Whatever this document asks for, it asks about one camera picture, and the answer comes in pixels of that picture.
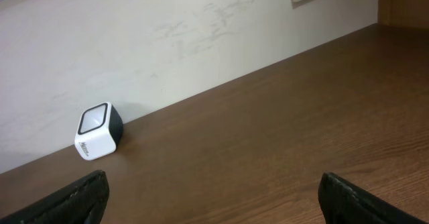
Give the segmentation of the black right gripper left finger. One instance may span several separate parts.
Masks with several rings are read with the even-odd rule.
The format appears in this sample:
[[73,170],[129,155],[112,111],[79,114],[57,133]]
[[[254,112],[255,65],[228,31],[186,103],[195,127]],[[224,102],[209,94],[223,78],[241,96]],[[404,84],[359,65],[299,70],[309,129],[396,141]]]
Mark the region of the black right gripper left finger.
[[109,200],[102,170],[72,182],[39,201],[1,219],[2,223],[99,224]]

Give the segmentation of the white barcode scanner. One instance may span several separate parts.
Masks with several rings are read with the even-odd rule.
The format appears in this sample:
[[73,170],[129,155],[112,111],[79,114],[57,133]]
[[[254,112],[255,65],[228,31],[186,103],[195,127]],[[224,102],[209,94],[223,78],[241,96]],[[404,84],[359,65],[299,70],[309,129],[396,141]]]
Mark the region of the white barcode scanner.
[[80,117],[74,146],[84,160],[113,153],[123,135],[123,121],[112,103],[87,109]]

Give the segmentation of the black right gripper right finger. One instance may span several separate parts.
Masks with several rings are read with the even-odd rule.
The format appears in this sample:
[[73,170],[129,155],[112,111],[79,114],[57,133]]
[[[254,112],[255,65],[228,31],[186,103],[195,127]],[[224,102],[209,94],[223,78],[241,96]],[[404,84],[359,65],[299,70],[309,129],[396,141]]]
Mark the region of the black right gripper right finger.
[[332,172],[322,175],[318,202],[326,224],[426,224]]

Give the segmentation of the wooden cabinet side panel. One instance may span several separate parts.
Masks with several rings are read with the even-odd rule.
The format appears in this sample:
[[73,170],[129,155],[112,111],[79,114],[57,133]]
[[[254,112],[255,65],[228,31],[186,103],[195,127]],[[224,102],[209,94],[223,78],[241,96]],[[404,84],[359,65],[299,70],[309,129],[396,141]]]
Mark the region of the wooden cabinet side panel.
[[379,0],[377,22],[427,30],[428,0]]

